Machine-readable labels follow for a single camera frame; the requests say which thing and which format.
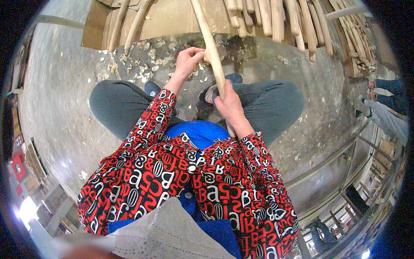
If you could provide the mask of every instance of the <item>jeans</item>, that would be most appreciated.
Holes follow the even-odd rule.
[[[388,107],[379,102],[365,100],[364,104],[372,110],[372,116],[369,117],[375,124],[380,127],[385,134],[397,138],[404,146],[408,141],[408,124],[406,121],[394,116],[388,111]]]
[[[375,79],[375,86],[377,88],[388,90],[394,94],[392,96],[377,94],[378,102],[388,106],[402,115],[407,115],[409,105],[405,96],[405,88],[401,84],[400,80]]]
[[[233,84],[244,114],[263,141],[270,145],[302,114],[304,98],[294,83],[269,80],[250,85]],[[128,81],[103,80],[92,90],[89,105],[95,117],[116,137],[125,140],[153,97]],[[172,116],[168,128],[183,122]],[[225,127],[225,120],[218,123]]]
[[[318,227],[322,231],[326,242],[324,242],[320,238],[316,227]],[[312,235],[313,243],[315,244],[315,249],[319,254],[324,254],[326,251],[328,251],[332,246],[334,246],[334,243],[337,240],[336,236],[334,236],[329,231],[329,228],[324,223],[322,223],[320,220],[318,220],[316,224],[311,225],[310,233]]]

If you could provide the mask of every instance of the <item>shirt button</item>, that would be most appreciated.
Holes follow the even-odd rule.
[[[186,192],[184,197],[186,197],[187,199],[191,199],[193,197],[193,194],[190,192]]]

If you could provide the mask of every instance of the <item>person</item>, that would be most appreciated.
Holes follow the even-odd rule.
[[[409,104],[405,97],[405,87],[400,80],[375,79],[374,81],[368,82],[368,88],[371,89],[370,96],[376,99],[379,103],[407,116]],[[386,96],[377,94],[376,92],[378,88],[385,89],[393,95]]]
[[[223,99],[216,85],[199,98],[214,103],[237,137],[207,121],[184,122],[174,106],[204,51],[181,51],[174,75],[155,97],[126,81],[95,86],[92,112],[125,141],[81,188],[79,220],[86,232],[108,235],[114,223],[137,220],[177,197],[198,223],[229,221],[241,258],[287,256],[298,219],[266,145],[301,115],[303,94],[289,81],[245,85],[232,74]],[[151,91],[154,86],[144,85]]]
[[[386,135],[397,138],[404,146],[407,145],[407,122],[390,113],[387,106],[362,98],[362,95],[359,95],[354,101],[354,108],[356,118],[363,114],[368,120],[377,124]]]
[[[332,232],[330,232],[329,228],[324,223],[322,223],[319,217],[309,223],[305,229],[306,228],[310,229],[312,241],[315,244],[315,249],[320,255],[326,253],[329,249],[331,249],[338,239]],[[317,228],[322,231],[324,240],[320,238]]]

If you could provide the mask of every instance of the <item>stack of wood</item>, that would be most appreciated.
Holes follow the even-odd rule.
[[[253,26],[262,26],[263,34],[280,43],[285,27],[295,38],[299,52],[309,50],[309,60],[315,62],[316,47],[325,46],[333,54],[328,25],[319,0],[224,0],[232,27],[241,38]]]
[[[329,0],[335,11],[349,8],[347,0]],[[375,72],[375,45],[372,43],[365,25],[357,14],[340,17],[351,54],[353,77],[367,76]]]

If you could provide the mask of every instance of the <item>blue shirt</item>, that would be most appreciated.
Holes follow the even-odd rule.
[[[211,146],[216,139],[225,139],[230,137],[229,133],[217,124],[208,121],[186,121],[171,127],[166,136],[174,138],[181,133],[186,132],[192,143],[199,149],[206,149]],[[191,198],[186,198],[185,194],[191,193]],[[191,189],[191,183],[188,182],[178,198],[182,207],[192,216],[197,225],[212,239],[221,244],[231,255],[241,259],[236,237],[231,228],[230,220],[212,220],[205,221],[199,209],[196,209],[197,203],[195,195]],[[134,220],[122,220],[109,222],[109,234],[132,223]]]

